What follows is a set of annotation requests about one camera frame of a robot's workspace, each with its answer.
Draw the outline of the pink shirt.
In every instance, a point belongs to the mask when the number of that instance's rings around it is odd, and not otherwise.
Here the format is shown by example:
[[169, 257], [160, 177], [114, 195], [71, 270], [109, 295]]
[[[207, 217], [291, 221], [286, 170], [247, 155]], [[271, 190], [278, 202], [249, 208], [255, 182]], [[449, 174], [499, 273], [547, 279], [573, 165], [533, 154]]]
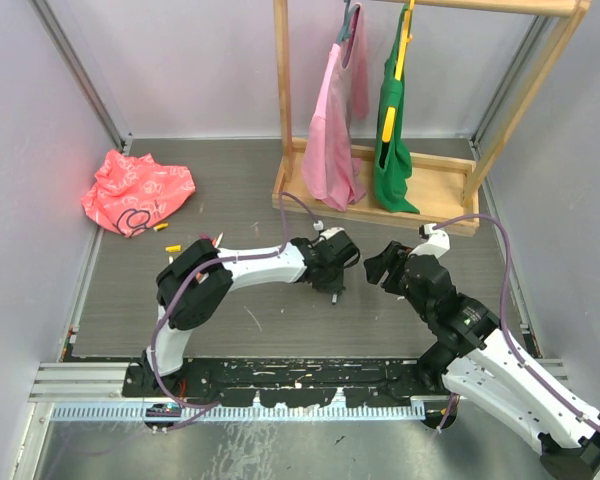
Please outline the pink shirt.
[[360, 9], [351, 36], [329, 52], [301, 167], [311, 196], [338, 211], [366, 195], [350, 134], [351, 121], [370, 110], [365, 17], [362, 5], [354, 5]]

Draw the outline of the green shirt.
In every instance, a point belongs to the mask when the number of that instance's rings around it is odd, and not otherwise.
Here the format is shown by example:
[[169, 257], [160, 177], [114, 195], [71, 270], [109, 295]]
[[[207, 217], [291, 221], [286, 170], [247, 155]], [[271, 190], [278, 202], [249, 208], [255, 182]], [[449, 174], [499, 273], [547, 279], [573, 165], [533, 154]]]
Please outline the green shirt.
[[[419, 214], [420, 210], [407, 198], [407, 182], [412, 176], [411, 153], [402, 141], [402, 123], [404, 116], [405, 72], [396, 82], [394, 69], [398, 55], [402, 18], [408, 4], [405, 4], [399, 16], [394, 43], [384, 64], [384, 78], [381, 85], [374, 160], [374, 193], [376, 200], [391, 213]], [[382, 130], [387, 108], [397, 107], [396, 123], [393, 135], [388, 143], [382, 142]]]

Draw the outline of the red patterned cloth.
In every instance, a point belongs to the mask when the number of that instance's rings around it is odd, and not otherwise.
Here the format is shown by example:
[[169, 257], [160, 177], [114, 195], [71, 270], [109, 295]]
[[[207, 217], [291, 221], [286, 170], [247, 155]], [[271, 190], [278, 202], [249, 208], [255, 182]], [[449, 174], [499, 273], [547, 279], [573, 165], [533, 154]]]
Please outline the red patterned cloth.
[[188, 167], [162, 165], [152, 155], [109, 151], [81, 199], [88, 218], [105, 230], [133, 238], [176, 212], [196, 191]]

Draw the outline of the grey clothes hanger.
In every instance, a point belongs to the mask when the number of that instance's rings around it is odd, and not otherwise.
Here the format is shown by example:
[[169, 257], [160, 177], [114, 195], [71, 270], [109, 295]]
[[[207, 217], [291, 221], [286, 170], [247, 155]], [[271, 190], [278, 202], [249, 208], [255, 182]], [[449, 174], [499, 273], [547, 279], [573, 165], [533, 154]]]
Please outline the grey clothes hanger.
[[336, 37], [337, 44], [342, 44], [351, 36], [354, 29], [353, 23], [357, 19], [360, 9], [360, 7], [354, 5], [351, 0], [345, 0], [344, 5], [342, 25]]

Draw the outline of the small yellow pen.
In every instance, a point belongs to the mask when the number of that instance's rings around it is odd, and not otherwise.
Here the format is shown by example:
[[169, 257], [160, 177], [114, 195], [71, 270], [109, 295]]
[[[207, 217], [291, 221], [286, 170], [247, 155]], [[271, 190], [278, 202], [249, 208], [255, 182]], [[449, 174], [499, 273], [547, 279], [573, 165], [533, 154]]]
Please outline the small yellow pen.
[[153, 227], [153, 230], [158, 232], [158, 231], [166, 229], [168, 226], [169, 226], [169, 224], [167, 222], [159, 223]]

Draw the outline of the yellow clothes hanger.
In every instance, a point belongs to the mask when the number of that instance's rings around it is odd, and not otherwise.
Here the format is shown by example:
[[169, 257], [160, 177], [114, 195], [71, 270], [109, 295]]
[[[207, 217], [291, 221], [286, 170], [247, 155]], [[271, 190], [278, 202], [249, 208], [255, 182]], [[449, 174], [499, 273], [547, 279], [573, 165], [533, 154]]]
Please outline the yellow clothes hanger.
[[[404, 73], [404, 63], [406, 52], [408, 49], [408, 45], [412, 39], [411, 34], [411, 22], [412, 22], [412, 14], [415, 7], [415, 1], [410, 0], [408, 7], [406, 8], [401, 24], [400, 30], [400, 39], [399, 39], [399, 47], [398, 47], [398, 55], [396, 59], [396, 65], [394, 69], [394, 79], [396, 82], [399, 82], [403, 78]], [[382, 130], [382, 142], [388, 143], [393, 135], [393, 130], [396, 123], [397, 116], [397, 107], [389, 106], [387, 108], [385, 121]]]

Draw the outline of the wooden clothes rack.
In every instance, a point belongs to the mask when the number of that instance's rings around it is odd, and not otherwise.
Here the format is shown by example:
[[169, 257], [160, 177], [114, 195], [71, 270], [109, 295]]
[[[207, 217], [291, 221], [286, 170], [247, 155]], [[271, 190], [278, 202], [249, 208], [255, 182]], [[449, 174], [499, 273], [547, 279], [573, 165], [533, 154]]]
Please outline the wooden clothes rack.
[[390, 213], [371, 196], [365, 197], [346, 211], [339, 212], [311, 199], [299, 173], [307, 140], [292, 136], [288, 6], [285, 1], [275, 1], [273, 8], [283, 148], [272, 192], [272, 203], [275, 207], [279, 209], [285, 207], [282, 194], [287, 192], [297, 196], [314, 212], [325, 216], [402, 228], [416, 228], [424, 223], [478, 213], [478, 189], [591, 5], [589, 1], [418, 1], [416, 4], [438, 8], [555, 17], [557, 21], [532, 70], [525, 76], [517, 97], [500, 124], [497, 134], [479, 160], [470, 161], [422, 153], [412, 155], [413, 182], [409, 184], [406, 198], [415, 202], [420, 208], [419, 215]]

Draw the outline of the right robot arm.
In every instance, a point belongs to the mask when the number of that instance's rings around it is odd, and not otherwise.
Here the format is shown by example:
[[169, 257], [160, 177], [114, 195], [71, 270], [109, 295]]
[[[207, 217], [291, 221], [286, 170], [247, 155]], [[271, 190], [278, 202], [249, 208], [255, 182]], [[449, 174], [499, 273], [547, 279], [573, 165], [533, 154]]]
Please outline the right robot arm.
[[436, 338], [417, 361], [422, 388], [473, 402], [523, 439], [553, 478], [594, 478], [600, 411], [507, 337], [484, 304], [458, 292], [440, 254], [392, 241], [364, 262], [368, 282], [404, 297]]

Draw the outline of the orange marker pen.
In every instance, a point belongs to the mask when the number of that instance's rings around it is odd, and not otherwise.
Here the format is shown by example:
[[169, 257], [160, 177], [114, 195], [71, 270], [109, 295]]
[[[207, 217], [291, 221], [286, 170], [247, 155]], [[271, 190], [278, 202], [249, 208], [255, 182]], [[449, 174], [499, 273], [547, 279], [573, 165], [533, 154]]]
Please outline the orange marker pen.
[[[220, 247], [221, 242], [223, 240], [223, 237], [224, 237], [224, 233], [221, 232], [219, 235], [217, 235], [216, 237], [214, 237], [214, 238], [211, 239], [211, 243], [212, 243], [212, 245], [213, 245], [214, 248], [218, 249]], [[202, 283], [207, 277], [208, 277], [207, 273], [199, 272], [196, 275], [196, 281], [198, 283]]]

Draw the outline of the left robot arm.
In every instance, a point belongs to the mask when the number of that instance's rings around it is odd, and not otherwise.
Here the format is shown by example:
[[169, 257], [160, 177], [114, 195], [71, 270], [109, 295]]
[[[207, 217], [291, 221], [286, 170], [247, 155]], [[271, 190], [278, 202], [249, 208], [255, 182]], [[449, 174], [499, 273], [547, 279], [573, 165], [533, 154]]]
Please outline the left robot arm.
[[218, 248], [206, 238], [194, 242], [156, 279], [158, 318], [142, 355], [141, 390], [158, 396], [177, 390], [193, 330], [211, 319], [229, 293], [308, 283], [337, 297], [344, 291], [345, 270], [359, 259], [359, 248], [339, 227], [322, 230], [313, 240], [296, 237], [260, 249]]

